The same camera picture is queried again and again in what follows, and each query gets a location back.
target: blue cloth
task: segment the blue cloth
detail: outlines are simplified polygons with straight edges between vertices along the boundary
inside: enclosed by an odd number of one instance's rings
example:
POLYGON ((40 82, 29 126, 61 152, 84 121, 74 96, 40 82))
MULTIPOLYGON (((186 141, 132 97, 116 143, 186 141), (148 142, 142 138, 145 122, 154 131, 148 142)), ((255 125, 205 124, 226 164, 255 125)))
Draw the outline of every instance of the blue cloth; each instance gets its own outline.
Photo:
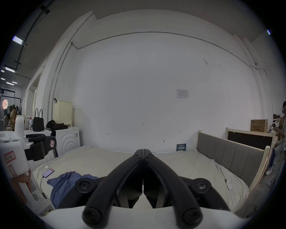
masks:
POLYGON ((76 181, 81 178, 97 179, 97 177, 93 177, 90 174, 81 176, 79 173, 73 171, 47 181, 47 184, 53 186, 50 199, 56 209, 58 208, 62 198, 75 185, 76 181))

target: white laundry basket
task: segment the white laundry basket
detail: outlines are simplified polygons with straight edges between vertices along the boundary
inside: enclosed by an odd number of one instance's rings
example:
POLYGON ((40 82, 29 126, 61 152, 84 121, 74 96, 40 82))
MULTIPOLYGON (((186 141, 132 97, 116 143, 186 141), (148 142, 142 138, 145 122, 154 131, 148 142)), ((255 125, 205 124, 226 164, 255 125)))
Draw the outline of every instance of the white laundry basket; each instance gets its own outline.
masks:
POLYGON ((53 120, 56 123, 71 125, 72 123, 72 102, 58 100, 53 106, 53 120))

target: blue sign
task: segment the blue sign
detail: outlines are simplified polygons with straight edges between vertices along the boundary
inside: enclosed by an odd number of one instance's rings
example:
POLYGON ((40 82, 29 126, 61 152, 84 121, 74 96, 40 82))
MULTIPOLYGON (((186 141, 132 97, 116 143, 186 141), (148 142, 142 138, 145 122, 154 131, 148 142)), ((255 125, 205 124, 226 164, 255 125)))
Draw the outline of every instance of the blue sign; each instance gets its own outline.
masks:
POLYGON ((186 151, 186 144, 177 144, 177 150, 176 151, 179 151, 179 150, 186 151))

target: red label sticker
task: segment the red label sticker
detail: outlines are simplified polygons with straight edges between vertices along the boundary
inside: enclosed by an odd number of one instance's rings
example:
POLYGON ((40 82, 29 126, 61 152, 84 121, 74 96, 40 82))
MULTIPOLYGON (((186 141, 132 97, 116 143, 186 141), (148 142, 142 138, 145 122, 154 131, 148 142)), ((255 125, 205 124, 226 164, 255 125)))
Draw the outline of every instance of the red label sticker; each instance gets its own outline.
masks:
POLYGON ((9 162, 15 160, 16 156, 14 154, 14 151, 11 151, 11 152, 9 152, 7 154, 4 154, 4 159, 5 159, 6 163, 9 163, 9 162))
POLYGON ((17 176, 17 174, 16 174, 16 172, 15 172, 15 170, 14 170, 14 168, 13 168, 12 165, 9 165, 9 170, 10 170, 10 172, 12 173, 13 177, 16 177, 16 176, 17 176))
POLYGON ((55 145, 55 141, 51 140, 50 147, 53 148, 54 145, 55 145))

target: concrete floor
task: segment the concrete floor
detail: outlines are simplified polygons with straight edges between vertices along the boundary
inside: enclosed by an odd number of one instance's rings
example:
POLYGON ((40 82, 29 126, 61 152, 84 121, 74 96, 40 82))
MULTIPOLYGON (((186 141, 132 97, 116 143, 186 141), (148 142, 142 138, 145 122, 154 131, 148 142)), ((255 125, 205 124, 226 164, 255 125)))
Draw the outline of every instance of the concrete floor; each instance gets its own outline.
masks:
POLYGON ((277 178, 281 161, 282 160, 285 161, 285 158, 286 157, 283 154, 281 154, 279 157, 277 155, 276 164, 273 166, 272 173, 270 173, 268 176, 264 175, 262 177, 259 185, 251 191, 242 208, 237 212, 235 212, 237 216, 242 218, 244 215, 247 216, 249 213, 251 213, 255 208, 255 206, 251 206, 252 204, 257 205, 258 208, 261 208, 263 206, 264 201, 267 200, 273 187, 273 186, 269 187, 268 185, 271 185, 271 181, 274 177, 277 178))

